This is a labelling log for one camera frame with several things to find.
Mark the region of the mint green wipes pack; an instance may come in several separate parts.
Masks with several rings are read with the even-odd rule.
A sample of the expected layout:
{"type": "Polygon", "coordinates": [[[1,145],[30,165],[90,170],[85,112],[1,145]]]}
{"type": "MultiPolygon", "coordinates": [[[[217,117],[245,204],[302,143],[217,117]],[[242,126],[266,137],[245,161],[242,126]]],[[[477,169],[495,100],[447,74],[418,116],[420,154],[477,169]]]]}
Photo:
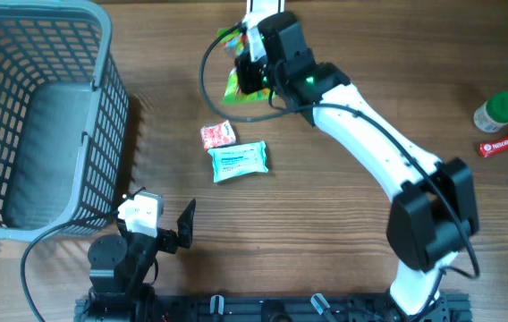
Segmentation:
{"type": "Polygon", "coordinates": [[[252,173],[267,173],[267,153],[264,141],[211,148],[213,182],[219,183],[234,177],[252,173]]]}

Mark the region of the green lid jar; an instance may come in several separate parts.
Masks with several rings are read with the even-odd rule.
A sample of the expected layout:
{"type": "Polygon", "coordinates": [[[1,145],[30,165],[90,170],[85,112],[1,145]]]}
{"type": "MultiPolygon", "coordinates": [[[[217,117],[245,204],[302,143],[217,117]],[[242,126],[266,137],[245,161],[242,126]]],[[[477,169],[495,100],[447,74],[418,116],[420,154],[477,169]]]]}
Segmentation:
{"type": "Polygon", "coordinates": [[[474,115],[475,126],[483,132],[498,132],[508,124],[508,91],[493,95],[474,115]]]}

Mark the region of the Haribo gummy candy bag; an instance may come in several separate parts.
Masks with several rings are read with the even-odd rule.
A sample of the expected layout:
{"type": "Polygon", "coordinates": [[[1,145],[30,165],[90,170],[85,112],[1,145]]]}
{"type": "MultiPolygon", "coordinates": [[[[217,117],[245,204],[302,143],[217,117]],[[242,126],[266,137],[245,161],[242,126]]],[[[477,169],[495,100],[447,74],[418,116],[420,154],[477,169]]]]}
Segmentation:
{"type": "MultiPolygon", "coordinates": [[[[222,39],[222,45],[226,54],[235,60],[240,54],[246,51],[247,39],[239,30],[235,30],[222,39]]],[[[229,73],[222,102],[225,104],[241,104],[263,101],[268,100],[269,94],[269,89],[262,89],[251,94],[244,94],[239,86],[237,69],[233,67],[229,73]]]]}

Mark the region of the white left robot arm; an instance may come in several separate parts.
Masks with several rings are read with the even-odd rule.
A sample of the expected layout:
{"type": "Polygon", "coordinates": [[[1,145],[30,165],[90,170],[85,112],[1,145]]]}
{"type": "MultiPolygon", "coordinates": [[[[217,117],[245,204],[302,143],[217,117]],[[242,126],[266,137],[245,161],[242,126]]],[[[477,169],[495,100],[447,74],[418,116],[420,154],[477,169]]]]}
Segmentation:
{"type": "Polygon", "coordinates": [[[156,235],[130,232],[119,225],[118,234],[97,238],[89,247],[88,295],[77,300],[74,320],[159,321],[170,319],[153,284],[144,279],[150,269],[158,274],[157,253],[174,254],[192,244],[196,200],[193,199],[177,219],[178,230],[156,229],[156,235]]]}

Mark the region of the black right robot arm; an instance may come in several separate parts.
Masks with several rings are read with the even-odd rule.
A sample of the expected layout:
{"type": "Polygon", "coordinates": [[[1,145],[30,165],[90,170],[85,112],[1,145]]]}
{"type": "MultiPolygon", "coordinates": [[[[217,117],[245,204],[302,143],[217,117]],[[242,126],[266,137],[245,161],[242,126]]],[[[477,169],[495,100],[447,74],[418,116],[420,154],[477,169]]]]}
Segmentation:
{"type": "Polygon", "coordinates": [[[331,63],[318,63],[291,12],[251,11],[247,47],[235,60],[241,91],[270,89],[352,154],[391,202],[387,240],[399,259],[389,294],[410,321],[436,304],[442,277],[479,229],[472,173],[442,162],[401,135],[331,63]]]}

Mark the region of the red white tissue pack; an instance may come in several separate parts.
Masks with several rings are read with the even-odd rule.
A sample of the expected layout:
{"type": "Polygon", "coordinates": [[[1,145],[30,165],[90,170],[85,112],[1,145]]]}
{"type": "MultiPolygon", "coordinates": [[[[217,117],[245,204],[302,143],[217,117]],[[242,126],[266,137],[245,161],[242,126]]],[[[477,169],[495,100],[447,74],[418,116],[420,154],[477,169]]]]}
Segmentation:
{"type": "Polygon", "coordinates": [[[202,127],[200,136],[205,150],[229,146],[237,140],[233,127],[228,120],[202,127]]]}

